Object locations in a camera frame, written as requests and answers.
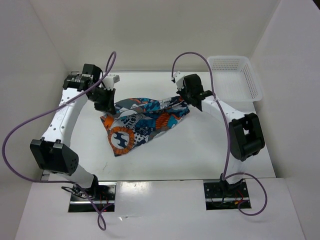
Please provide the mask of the colourful patterned shorts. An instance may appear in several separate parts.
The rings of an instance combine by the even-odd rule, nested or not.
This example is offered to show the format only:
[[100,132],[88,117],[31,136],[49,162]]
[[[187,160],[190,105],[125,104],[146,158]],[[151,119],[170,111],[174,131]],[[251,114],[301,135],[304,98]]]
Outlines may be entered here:
[[177,95],[161,100],[127,98],[114,107],[115,115],[105,114],[100,120],[115,157],[159,137],[190,113],[188,104]]

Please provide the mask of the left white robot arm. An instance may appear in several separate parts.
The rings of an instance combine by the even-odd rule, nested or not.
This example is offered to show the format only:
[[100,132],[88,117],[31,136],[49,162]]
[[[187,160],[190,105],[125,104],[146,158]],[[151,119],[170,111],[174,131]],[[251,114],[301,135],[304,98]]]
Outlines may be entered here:
[[87,101],[92,101],[97,111],[116,113],[114,85],[119,80],[118,75],[103,76],[103,71],[94,64],[84,64],[82,72],[69,74],[63,82],[60,109],[41,138],[30,143],[40,169],[78,184],[89,200],[96,199],[101,192],[98,178],[79,164],[78,154],[70,148],[71,137]]

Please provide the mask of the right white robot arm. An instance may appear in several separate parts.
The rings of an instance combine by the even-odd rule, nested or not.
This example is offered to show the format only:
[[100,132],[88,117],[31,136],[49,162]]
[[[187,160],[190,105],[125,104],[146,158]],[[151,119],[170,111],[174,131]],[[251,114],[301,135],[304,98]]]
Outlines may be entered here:
[[219,179],[219,191],[230,197],[243,181],[249,161],[264,147],[265,140],[259,117],[255,113],[241,112],[205,91],[197,74],[182,75],[179,71],[171,81],[176,84],[177,93],[189,105],[219,120],[227,127],[227,167]]

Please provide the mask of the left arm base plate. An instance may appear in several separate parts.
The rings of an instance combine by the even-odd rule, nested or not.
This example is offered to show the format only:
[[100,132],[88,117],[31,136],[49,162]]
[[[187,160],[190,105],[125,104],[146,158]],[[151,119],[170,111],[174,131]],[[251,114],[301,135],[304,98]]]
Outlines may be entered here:
[[[101,188],[102,192],[97,193],[95,196],[91,195],[91,200],[99,211],[114,212],[117,183],[100,181],[99,187]],[[77,186],[73,186],[72,188],[62,186],[61,188],[66,192],[71,193],[68,207],[69,213],[95,212],[91,202]]]

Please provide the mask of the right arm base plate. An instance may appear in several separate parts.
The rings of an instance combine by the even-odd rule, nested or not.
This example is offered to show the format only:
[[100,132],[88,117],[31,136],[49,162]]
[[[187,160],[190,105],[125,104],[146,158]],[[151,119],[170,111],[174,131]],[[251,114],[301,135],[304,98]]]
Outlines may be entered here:
[[240,209],[251,209],[250,196],[247,184],[244,180],[224,189],[223,184],[218,180],[205,180],[203,182],[206,210],[233,210],[240,206]]

